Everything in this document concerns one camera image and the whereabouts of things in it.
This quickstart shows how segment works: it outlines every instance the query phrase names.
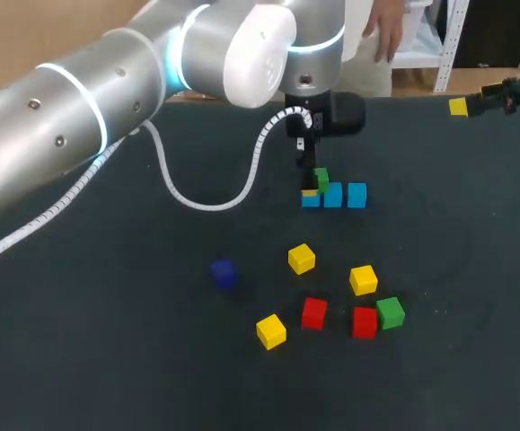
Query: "black table surface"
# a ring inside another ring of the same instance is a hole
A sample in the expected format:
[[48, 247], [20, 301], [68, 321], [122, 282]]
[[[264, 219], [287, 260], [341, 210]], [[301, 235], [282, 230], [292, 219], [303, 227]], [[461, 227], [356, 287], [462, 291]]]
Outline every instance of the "black table surface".
[[[279, 108], [166, 105], [155, 125], [178, 189], [233, 197]], [[368, 184], [365, 210], [300, 207], [283, 127], [247, 200], [216, 214], [175, 201], [150, 136], [131, 137], [0, 257], [0, 430], [520, 429], [520, 113], [453, 119], [445, 98], [367, 113], [320, 152], [331, 180]], [[299, 277], [287, 251], [303, 242], [317, 266]], [[214, 287], [218, 258], [238, 268], [234, 293]], [[364, 264], [378, 291], [356, 299]], [[300, 329], [306, 295], [330, 301], [323, 332]], [[404, 326], [351, 339], [352, 307], [393, 295]], [[274, 312], [287, 342], [267, 351], [255, 324]]]

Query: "cable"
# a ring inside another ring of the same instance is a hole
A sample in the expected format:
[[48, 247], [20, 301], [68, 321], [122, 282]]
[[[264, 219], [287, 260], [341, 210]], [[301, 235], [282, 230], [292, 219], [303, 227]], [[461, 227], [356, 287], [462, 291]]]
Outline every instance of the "cable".
[[300, 115], [302, 117], [302, 120], [304, 121], [306, 128], [312, 128], [312, 116], [310, 114], [310, 111], [305, 108], [294, 106], [291, 108], [286, 108], [285, 110], [281, 110], [276, 115], [274, 115], [264, 126], [264, 128], [260, 132], [260, 135], [258, 136], [255, 148], [253, 150], [253, 156], [251, 158], [250, 174], [248, 175], [248, 180], [245, 182], [242, 191], [234, 199], [220, 205], [199, 204], [182, 196], [182, 194], [174, 186], [172, 182], [172, 177], [170, 176], [170, 172], [168, 171], [166, 157], [163, 152], [162, 139], [160, 138], [160, 133], [158, 132], [158, 129], [155, 128], [154, 124], [152, 124], [152, 122], [149, 120], [144, 123], [144, 126], [150, 132], [152, 138], [154, 139], [155, 149], [158, 153], [158, 161], [160, 162], [160, 169], [162, 170], [163, 180], [166, 183], [166, 186], [170, 193], [172, 193], [172, 196], [174, 196], [186, 207], [194, 208], [199, 211], [224, 211], [226, 209], [233, 208], [236, 205], [240, 204], [248, 196], [248, 193], [250, 193], [251, 190], [251, 186], [253, 186], [253, 182], [256, 178], [256, 172], [258, 171], [258, 165], [260, 163], [261, 148], [263, 147], [266, 137], [268, 137], [269, 132], [274, 128], [274, 126], [276, 126], [276, 124], [279, 121], [281, 121], [285, 117], [289, 117], [290, 115]]
[[123, 140], [124, 139], [120, 139], [117, 143], [109, 146], [102, 154], [97, 156], [86, 172], [84, 172], [80, 179], [75, 183], [75, 185], [72, 186], [70, 190], [56, 204], [54, 204], [46, 212], [42, 213], [31, 222], [25, 224], [20, 229], [12, 232], [4, 239], [0, 240], [0, 255], [18, 242], [22, 241], [24, 238], [38, 231], [41, 227], [51, 222], [53, 218], [64, 211], [68, 205], [74, 201], [75, 197], [80, 194], [84, 187], [86, 187], [92, 177], [100, 170], [106, 161], [114, 154]]
[[[144, 126], [150, 132], [154, 139], [154, 144], [156, 147], [156, 152], [158, 153], [158, 160], [160, 162], [160, 168], [162, 169], [163, 179], [168, 187], [172, 196], [178, 199], [182, 204], [187, 207], [192, 207], [201, 211], [222, 211], [225, 209], [229, 209], [235, 207], [240, 204], [250, 193], [251, 186], [256, 177], [256, 172], [258, 170], [258, 165], [260, 162], [261, 148], [265, 142], [266, 137], [268, 137], [269, 132], [273, 129], [276, 124], [288, 117], [290, 115], [300, 115], [304, 121], [304, 124], [307, 128], [312, 127], [312, 116], [308, 110], [301, 107], [293, 107], [286, 108], [278, 112], [274, 115], [268, 123], [261, 130], [260, 135], [256, 141], [255, 149], [253, 151], [253, 157], [251, 158], [251, 168], [250, 174], [248, 175], [248, 180], [243, 186], [240, 194], [225, 204], [221, 205], [202, 205], [196, 202], [192, 202], [191, 200], [185, 198], [180, 194], [180, 192], [175, 188], [172, 182], [172, 178], [170, 177], [170, 173], [168, 172], [168, 166], [166, 165], [165, 155], [163, 153], [163, 144], [162, 139], [160, 138], [160, 134], [158, 133], [158, 129], [155, 128], [154, 124], [150, 122], [150, 120], [145, 121]], [[134, 130], [130, 135], [135, 135], [138, 132], [138, 129]], [[52, 221], [52, 219], [56, 218], [62, 211], [64, 211], [82, 192], [84, 187], [88, 185], [92, 177], [100, 170], [100, 168], [106, 163], [106, 161], [114, 154], [114, 152], [118, 149], [119, 145], [124, 141], [125, 138], [120, 139], [117, 143], [109, 146], [106, 150], [98, 155], [96, 159], [92, 162], [90, 167], [84, 172], [84, 174], [80, 177], [80, 179], [75, 183], [74, 186], [70, 188], [70, 190], [52, 207], [50, 207], [47, 211], [36, 217], [31, 222], [25, 224], [20, 229], [14, 231], [8, 236], [4, 237], [4, 239], [0, 240], [0, 255], [4, 253], [6, 250], [13, 247], [18, 242], [22, 241], [24, 238], [32, 235], [44, 225], [48, 224]]]

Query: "blue cube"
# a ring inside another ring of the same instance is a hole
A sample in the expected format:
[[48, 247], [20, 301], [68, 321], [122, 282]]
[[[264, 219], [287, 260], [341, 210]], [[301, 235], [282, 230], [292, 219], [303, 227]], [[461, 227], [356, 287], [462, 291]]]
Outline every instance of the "blue cube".
[[237, 281], [237, 274], [235, 272], [235, 266], [229, 259], [217, 260], [212, 263], [212, 274], [218, 287], [223, 289], [230, 289], [235, 286]]
[[315, 196], [304, 196], [302, 194], [302, 208], [319, 208], [322, 199], [318, 193]]
[[340, 182], [331, 182], [328, 191], [323, 195], [323, 206], [326, 208], [341, 208], [343, 188]]
[[365, 208], [367, 185], [364, 182], [350, 182], [348, 185], [348, 208]]

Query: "stacked blocks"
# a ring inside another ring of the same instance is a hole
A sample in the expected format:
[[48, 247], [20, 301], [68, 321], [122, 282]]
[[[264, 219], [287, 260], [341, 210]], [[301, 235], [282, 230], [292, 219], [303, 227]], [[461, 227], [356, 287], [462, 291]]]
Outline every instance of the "stacked blocks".
[[231, 260], [218, 260], [211, 265], [212, 274], [217, 285], [223, 289], [230, 289], [235, 286], [237, 274]]
[[319, 208], [322, 202], [320, 194], [316, 191], [311, 194], [312, 190], [302, 191], [302, 208]]
[[328, 303], [322, 299], [307, 298], [302, 313], [302, 328], [322, 330]]
[[271, 350], [286, 341], [286, 327], [279, 321], [276, 314], [256, 323], [256, 331], [267, 350]]
[[323, 206], [326, 208], [341, 208], [343, 189], [340, 182], [331, 182], [327, 193], [323, 195]]
[[325, 168], [314, 169], [313, 172], [317, 177], [318, 190], [320, 193], [327, 193], [330, 186], [330, 176]]
[[371, 265], [351, 269], [349, 283], [356, 296], [372, 294], [377, 290], [377, 276]]
[[397, 328], [403, 324], [405, 319], [405, 311], [401, 307], [397, 298], [383, 299], [377, 301], [377, 312], [379, 313], [379, 321], [382, 324], [382, 330], [390, 330]]
[[315, 254], [307, 244], [298, 245], [287, 253], [287, 262], [299, 276], [310, 269], [315, 268]]
[[365, 208], [367, 203], [367, 185], [363, 182], [348, 184], [348, 208]]
[[377, 333], [375, 308], [356, 307], [353, 311], [353, 338], [374, 339]]

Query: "person's hand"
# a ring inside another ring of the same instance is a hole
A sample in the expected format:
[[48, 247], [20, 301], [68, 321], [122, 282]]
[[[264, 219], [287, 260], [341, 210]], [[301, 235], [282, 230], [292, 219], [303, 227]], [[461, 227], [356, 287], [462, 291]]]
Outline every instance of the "person's hand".
[[392, 62], [401, 42], [404, 13], [405, 0], [374, 0], [364, 37], [370, 36], [375, 27], [379, 26], [380, 41], [375, 62], [380, 61], [385, 54], [387, 54], [387, 61]]

